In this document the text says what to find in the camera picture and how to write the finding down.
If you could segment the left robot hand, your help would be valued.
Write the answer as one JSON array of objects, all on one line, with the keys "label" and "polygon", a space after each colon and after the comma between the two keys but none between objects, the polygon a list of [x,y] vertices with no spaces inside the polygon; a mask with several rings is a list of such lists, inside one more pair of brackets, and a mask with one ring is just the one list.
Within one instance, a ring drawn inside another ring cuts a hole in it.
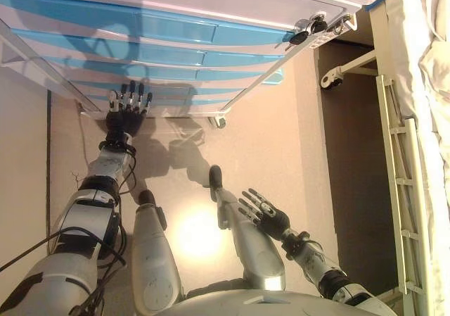
[{"label": "left robot hand", "polygon": [[125,134],[137,135],[153,100],[152,93],[145,95],[144,91],[145,84],[134,80],[122,84],[120,92],[109,91],[109,111],[105,119],[107,140],[119,141]]}]

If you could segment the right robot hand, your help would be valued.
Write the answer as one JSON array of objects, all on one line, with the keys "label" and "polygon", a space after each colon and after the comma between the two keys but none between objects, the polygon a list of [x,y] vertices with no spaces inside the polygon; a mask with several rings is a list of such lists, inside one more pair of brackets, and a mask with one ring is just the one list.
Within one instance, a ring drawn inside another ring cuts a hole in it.
[{"label": "right robot hand", "polygon": [[282,241],[290,229],[290,219],[255,189],[242,191],[238,211],[271,238]]}]

